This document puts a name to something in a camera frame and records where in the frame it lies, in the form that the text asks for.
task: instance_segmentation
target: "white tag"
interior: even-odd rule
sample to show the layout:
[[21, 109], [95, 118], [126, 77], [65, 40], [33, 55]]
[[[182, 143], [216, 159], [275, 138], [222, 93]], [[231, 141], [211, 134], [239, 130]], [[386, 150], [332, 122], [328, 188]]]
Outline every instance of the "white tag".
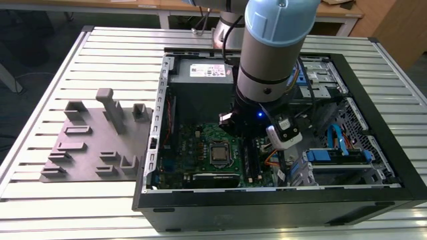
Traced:
[[138, 5], [139, 8], [156, 9], [156, 5]]
[[318, 79], [318, 74], [315, 74], [314, 72], [308, 73], [308, 78], [310, 79]]
[[190, 77], [226, 77], [226, 66], [223, 64], [192, 64], [190, 66]]
[[284, 119], [283, 121], [280, 121], [279, 126], [280, 126], [282, 130], [287, 130], [291, 127], [290, 120]]
[[283, 171], [280, 169], [278, 171], [278, 177], [282, 179], [282, 181], [286, 181], [286, 174], [283, 173]]

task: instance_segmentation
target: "floor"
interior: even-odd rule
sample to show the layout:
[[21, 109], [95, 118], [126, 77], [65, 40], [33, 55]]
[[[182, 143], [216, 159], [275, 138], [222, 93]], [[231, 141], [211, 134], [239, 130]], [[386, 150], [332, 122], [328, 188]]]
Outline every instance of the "floor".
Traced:
[[[57, 68], [79, 36], [84, 25], [99, 27], [160, 28], [155, 15], [128, 15], [104, 13], [75, 13], [73, 21], [67, 22], [61, 12], [48, 12], [55, 35], [43, 39], [49, 59], [37, 67], [25, 67], [0, 42], [0, 62], [24, 87], [21, 94], [12, 93], [0, 83], [0, 163], [8, 154], [15, 138], [19, 136], [44, 91], [51, 83]], [[190, 23], [186, 18], [171, 16], [172, 29], [190, 29], [199, 21], [195, 17]], [[210, 19], [207, 29], [215, 27], [218, 19]], [[422, 56], [407, 71], [410, 78], [427, 93], [427, 54]]]

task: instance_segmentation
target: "motherboard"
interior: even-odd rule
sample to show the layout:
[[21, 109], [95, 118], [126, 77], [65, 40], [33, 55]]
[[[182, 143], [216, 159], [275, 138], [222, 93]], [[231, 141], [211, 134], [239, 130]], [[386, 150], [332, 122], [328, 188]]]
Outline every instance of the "motherboard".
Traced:
[[243, 139], [230, 136], [218, 123], [182, 124], [176, 135], [176, 147], [160, 157], [162, 189], [274, 186], [272, 169], [263, 163], [264, 137], [254, 140], [255, 156], [248, 159]]

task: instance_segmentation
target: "black computer chassis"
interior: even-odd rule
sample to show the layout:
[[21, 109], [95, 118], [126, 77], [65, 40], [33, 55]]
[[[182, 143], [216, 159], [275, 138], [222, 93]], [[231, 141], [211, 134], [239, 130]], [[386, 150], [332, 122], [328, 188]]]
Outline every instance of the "black computer chassis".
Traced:
[[[195, 49], [195, 52], [200, 51], [210, 52], [211, 56], [218, 54], [216, 49]], [[192, 192], [190, 189], [172, 193], [142, 193], [144, 170], [139, 169], [132, 210], [143, 213], [156, 231], [354, 225], [391, 210], [411, 208], [427, 201], [426, 184], [344, 56], [308, 52], [302, 53], [303, 56], [330, 57], [367, 122], [368, 134], [376, 139], [402, 187], [255, 192]]]

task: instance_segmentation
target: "aluminum slotted table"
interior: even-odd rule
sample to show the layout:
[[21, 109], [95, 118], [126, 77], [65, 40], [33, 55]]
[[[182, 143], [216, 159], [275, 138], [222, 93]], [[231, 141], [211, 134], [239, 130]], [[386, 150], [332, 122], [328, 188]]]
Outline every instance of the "aluminum slotted table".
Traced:
[[[131, 210], [135, 182], [39, 182], [68, 100], [102, 107], [97, 88], [112, 88], [123, 107], [155, 106], [164, 47], [210, 48], [211, 33], [85, 27], [0, 167], [0, 239], [426, 239], [427, 204], [354, 226], [158, 233]], [[303, 52], [339, 53], [427, 181], [427, 100], [379, 43], [308, 36]]]

